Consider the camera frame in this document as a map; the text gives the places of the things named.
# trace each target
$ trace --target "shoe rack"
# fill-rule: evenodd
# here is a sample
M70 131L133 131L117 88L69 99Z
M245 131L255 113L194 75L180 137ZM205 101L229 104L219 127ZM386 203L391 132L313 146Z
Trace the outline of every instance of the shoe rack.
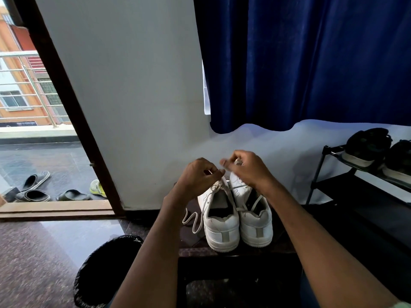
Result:
M411 204L354 174L357 170L365 171L409 192L411 192L411 186L386 177L378 164L363 169L345 162L340 157L344 147L345 145L324 146L306 204L310 204L314 189L318 189L332 199L324 205L337 205L343 208L373 231L411 255ZM344 174L317 181L325 157L328 155L337 158L351 169Z

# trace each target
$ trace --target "black garbage bag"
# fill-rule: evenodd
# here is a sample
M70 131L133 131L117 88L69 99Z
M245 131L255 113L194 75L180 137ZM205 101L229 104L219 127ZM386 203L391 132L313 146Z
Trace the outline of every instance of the black garbage bag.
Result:
M97 248L86 259L74 281L74 302L80 308L108 304L127 275L143 243L138 236L124 235Z

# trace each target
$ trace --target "door frame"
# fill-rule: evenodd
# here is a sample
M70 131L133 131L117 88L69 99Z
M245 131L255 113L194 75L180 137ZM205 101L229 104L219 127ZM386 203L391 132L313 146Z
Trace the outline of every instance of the door frame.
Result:
M54 47L49 31L44 23L43 17L35 0L4 0L10 15L16 25L28 29L30 37L51 81L61 99L61 102L70 118L71 123L79 137L81 144L93 166L97 178L107 195L107 199L117 217L124 217L125 211L116 186L110 176L103 156L94 139L90 127L85 119L76 94L71 86L70 80L64 66Z

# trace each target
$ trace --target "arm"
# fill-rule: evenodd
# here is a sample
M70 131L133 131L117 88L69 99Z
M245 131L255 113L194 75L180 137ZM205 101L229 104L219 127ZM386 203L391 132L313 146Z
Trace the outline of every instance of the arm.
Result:
M186 167L164 198L160 213L110 308L176 306L178 244L184 208L223 175L224 170L217 170L203 158Z
M243 165L234 164L237 158ZM295 201L259 156L236 150L220 163L263 194L275 209L321 307L388 308L399 302Z

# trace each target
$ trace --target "floor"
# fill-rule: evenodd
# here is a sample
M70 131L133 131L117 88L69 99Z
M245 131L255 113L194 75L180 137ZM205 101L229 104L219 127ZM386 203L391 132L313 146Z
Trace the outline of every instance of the floor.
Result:
M0 307L74 308L73 282L89 254L111 238L146 238L148 231L126 220L0 223ZM262 270L260 264L247 268ZM194 281L187 286L188 307L291 307L298 296L285 295L295 285L290 279L276 272L266 281Z
M51 177L39 189L52 201L69 189L89 193L90 182L97 179L79 142L0 145L0 175L10 186L21 189L28 176L45 170Z

